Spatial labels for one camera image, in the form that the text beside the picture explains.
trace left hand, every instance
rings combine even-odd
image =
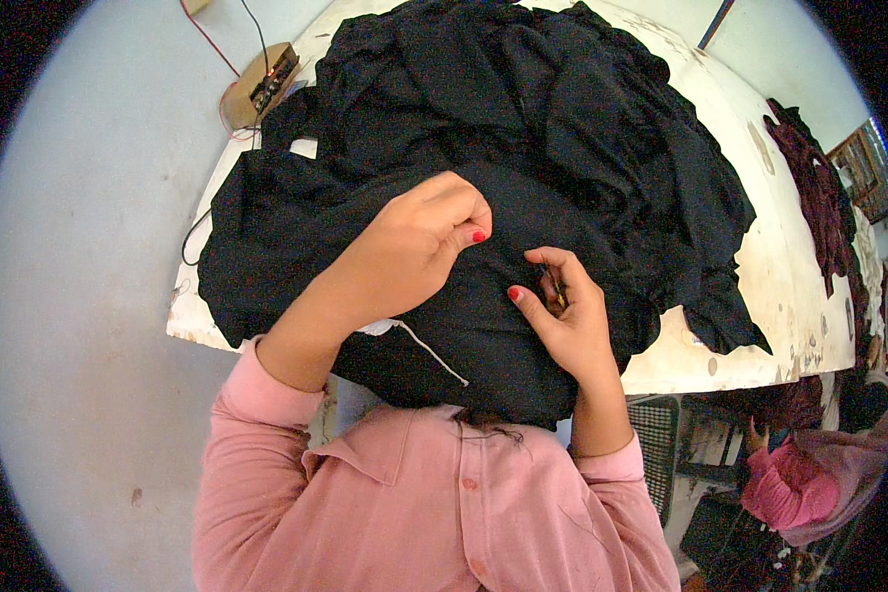
[[[746,449],[751,455],[758,450],[769,450],[770,448],[770,427],[766,426],[763,435],[757,433],[757,425],[754,423],[753,416],[750,416],[750,430],[746,435]]]
[[[337,303],[336,329],[351,334],[425,302],[444,286],[457,255],[491,233],[480,191],[442,172],[382,207],[304,296]]]

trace white cord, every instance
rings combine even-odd
[[[456,376],[457,380],[459,380],[462,385],[467,386],[467,385],[471,384],[468,381],[464,380],[464,378],[460,374],[451,370],[450,366],[445,364],[444,360],[440,359],[438,357],[438,355],[435,353],[435,351],[428,346],[428,344],[426,344],[423,341],[421,341],[420,339],[418,339],[417,335],[415,335],[414,332],[411,331],[411,327],[408,327],[402,321],[399,321],[396,318],[382,318],[379,321],[375,321],[371,325],[365,325],[361,329],[358,329],[357,333],[365,333],[366,335],[373,335],[373,336],[378,337],[379,335],[384,335],[385,333],[387,333],[391,327],[401,327],[403,330],[408,332],[408,334],[411,335],[411,338],[414,339],[414,342],[417,345],[419,345],[422,348],[427,349],[429,352],[431,352],[431,355],[433,355],[435,357],[435,359],[438,360],[438,364],[443,366],[444,370],[446,370],[447,372],[450,372],[452,375]]]

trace white table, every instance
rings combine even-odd
[[[786,160],[766,133],[770,114],[757,91],[679,35],[618,6],[585,0],[613,27],[627,30],[670,66],[670,84],[697,107],[698,119],[717,138],[723,154],[757,212],[735,255],[740,293],[773,355],[756,346],[727,355],[711,352],[687,328],[682,307],[661,315],[661,333],[634,355],[622,375],[627,395],[708,392],[793,382],[801,376],[849,368],[854,363],[851,295],[846,278],[832,278],[826,298],[812,235]],[[335,0],[294,42],[303,66],[297,80],[315,83],[315,63],[328,51],[343,19],[382,13],[402,0]],[[521,6],[561,10],[569,0],[523,0]],[[247,132],[240,132],[249,138]],[[211,175],[195,220],[210,202],[250,139],[232,139]],[[314,157],[314,143],[295,146]],[[191,236],[188,260],[197,258],[210,233],[207,220]],[[167,318],[168,334],[218,349],[231,349],[198,296],[197,268],[181,264]]]

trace person in background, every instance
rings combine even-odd
[[[843,393],[839,431],[795,430],[771,454],[753,418],[750,480],[740,504],[791,545],[843,527],[868,504],[888,465],[888,378],[869,373]]]
[[[201,590],[680,590],[604,294],[571,252],[524,253],[561,279],[564,311],[551,314],[521,286],[507,291],[579,382],[571,453],[544,429],[475,427],[446,405],[380,406],[307,450],[343,340],[425,302],[459,253],[491,232],[483,195],[442,173],[388,202],[270,332],[246,344],[214,403],[202,460]],[[547,303],[557,302],[551,284],[544,277]]]

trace pink collared shirt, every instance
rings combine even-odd
[[[201,590],[680,590],[637,437],[574,461],[541,428],[384,406],[307,450],[322,399],[247,346],[203,456]]]
[[[835,477],[792,438],[770,454],[759,449],[749,458],[750,481],[740,504],[773,530],[786,530],[825,520],[839,499]]]

